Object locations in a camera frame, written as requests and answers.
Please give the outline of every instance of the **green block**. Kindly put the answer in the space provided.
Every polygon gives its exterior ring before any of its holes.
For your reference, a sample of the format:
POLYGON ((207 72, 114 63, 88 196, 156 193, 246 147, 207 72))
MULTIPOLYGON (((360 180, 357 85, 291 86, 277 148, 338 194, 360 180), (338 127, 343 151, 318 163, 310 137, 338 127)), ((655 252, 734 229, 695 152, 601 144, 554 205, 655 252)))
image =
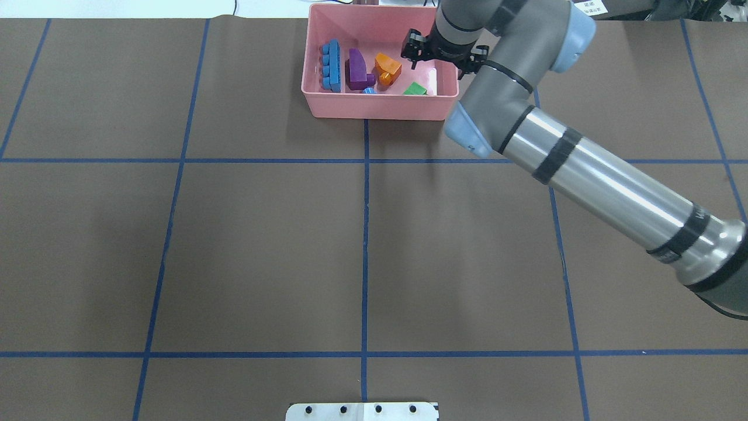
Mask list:
POLYGON ((426 88, 424 88, 421 85, 418 85, 417 82, 411 83, 410 86, 408 86, 408 89, 405 90, 405 92, 402 93, 403 95, 425 95, 426 94, 426 88))

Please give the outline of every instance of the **black band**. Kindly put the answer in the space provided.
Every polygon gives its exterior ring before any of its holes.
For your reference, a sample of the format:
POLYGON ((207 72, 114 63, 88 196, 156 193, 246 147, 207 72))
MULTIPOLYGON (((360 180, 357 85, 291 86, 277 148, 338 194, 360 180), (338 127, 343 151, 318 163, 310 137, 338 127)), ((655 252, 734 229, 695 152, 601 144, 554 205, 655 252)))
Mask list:
POLYGON ((490 68, 500 71, 501 73, 504 73, 507 75, 511 80, 517 82, 522 86, 522 88, 525 88, 528 92, 531 94, 534 91, 533 86, 525 80, 522 76, 519 76, 517 73, 514 73, 512 69, 509 69, 508 67, 504 67, 501 64, 498 64, 496 61, 492 60, 486 60, 483 62, 484 66, 489 66, 490 68))
POLYGON ((512 140, 512 136, 514 136, 515 133, 517 133, 517 129, 519 128, 519 125, 522 124, 522 121, 524 121, 525 118, 527 118, 527 115, 530 114, 535 109, 535 106, 527 106, 526 109, 522 112, 522 115, 519 116, 517 121, 515 121, 515 125, 512 126, 512 129, 509 131, 509 134, 506 135, 504 138, 504 141, 501 142, 501 146, 496 150, 499 154, 504 153, 504 148, 506 148, 506 144, 509 143, 510 140, 512 140))
POLYGON ((444 20, 446 20, 446 21, 447 21, 447 23, 449 23, 449 24, 450 24, 450 25, 451 25, 451 26, 452 26, 452 27, 453 27, 454 29, 457 29, 458 31, 463 31, 463 32, 475 32, 475 31, 480 31, 480 30, 482 29, 482 28, 475 28, 475 29, 465 29, 465 28, 462 28, 461 26, 457 26, 457 25, 455 25, 455 23, 454 23, 454 22, 452 22, 452 21, 450 20, 450 18, 448 18, 448 17, 447 17, 447 14, 446 14, 446 13, 444 13, 444 9, 443 9, 442 7, 440 7, 440 8, 439 8, 439 10, 441 10, 441 15, 442 15, 442 16, 444 16, 444 20))
POLYGON ((494 12, 491 19, 488 20, 485 28, 493 35, 500 37, 504 33, 506 26, 514 20, 527 0, 504 0, 501 6, 494 12))
POLYGON ((748 239, 746 239, 746 232, 744 231, 743 240, 741 241, 740 246, 735 250, 735 254, 727 260, 727 263, 718 269, 717 272, 712 273, 708 278, 695 284, 686 285, 686 288, 693 292, 706 292, 710 289, 714 289, 732 278, 732 276, 743 267, 746 260, 748 260, 748 239))
POLYGON ((694 203, 691 208, 691 215, 688 216, 681 229, 667 243, 656 249, 647 250, 647 253, 665 264, 680 260, 683 253, 691 248, 696 240, 704 234, 710 218, 711 215, 708 210, 694 203))
POLYGON ((556 142, 551 151, 548 152, 548 156, 545 157, 540 166, 533 172, 533 177, 543 184, 548 184, 556 174, 556 171, 566 162, 569 154, 577 147, 581 139, 582 133, 577 132, 571 127, 567 127, 561 139, 556 142))

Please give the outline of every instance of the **light blue plastic cap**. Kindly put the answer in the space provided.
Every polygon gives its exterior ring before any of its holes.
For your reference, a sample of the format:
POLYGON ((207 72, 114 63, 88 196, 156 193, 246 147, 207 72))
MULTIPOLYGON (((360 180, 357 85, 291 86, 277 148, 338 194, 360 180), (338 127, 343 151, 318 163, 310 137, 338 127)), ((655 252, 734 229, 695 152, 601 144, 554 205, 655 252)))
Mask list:
POLYGON ((569 70, 579 60, 579 56, 587 49, 589 43, 592 42, 596 26, 591 17, 572 4, 571 13, 568 15, 566 37, 563 40, 561 52, 551 70, 556 73, 564 73, 569 70))
POLYGON ((491 153, 491 144, 485 140, 485 137, 459 101, 450 116, 447 117, 444 132, 458 145, 480 158, 486 158, 491 153))

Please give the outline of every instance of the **orange block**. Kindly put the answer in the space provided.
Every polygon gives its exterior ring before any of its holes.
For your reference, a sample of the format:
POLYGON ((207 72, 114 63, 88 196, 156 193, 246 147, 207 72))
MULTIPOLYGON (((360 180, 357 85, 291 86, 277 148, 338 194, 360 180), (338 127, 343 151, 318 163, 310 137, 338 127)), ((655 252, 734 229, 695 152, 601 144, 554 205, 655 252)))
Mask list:
POLYGON ((382 53, 374 58, 374 68, 379 72, 379 82, 385 86, 392 85, 402 72, 402 64, 382 53))

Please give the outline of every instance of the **white paper tag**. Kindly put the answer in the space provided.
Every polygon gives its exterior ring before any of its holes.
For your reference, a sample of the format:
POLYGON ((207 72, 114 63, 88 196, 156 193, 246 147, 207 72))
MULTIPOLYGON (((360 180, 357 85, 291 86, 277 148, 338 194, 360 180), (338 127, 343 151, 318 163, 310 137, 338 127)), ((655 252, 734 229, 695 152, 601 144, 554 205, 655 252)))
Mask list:
POLYGON ((602 15, 607 13, 602 0, 574 0, 574 6, 583 11, 587 16, 602 15))

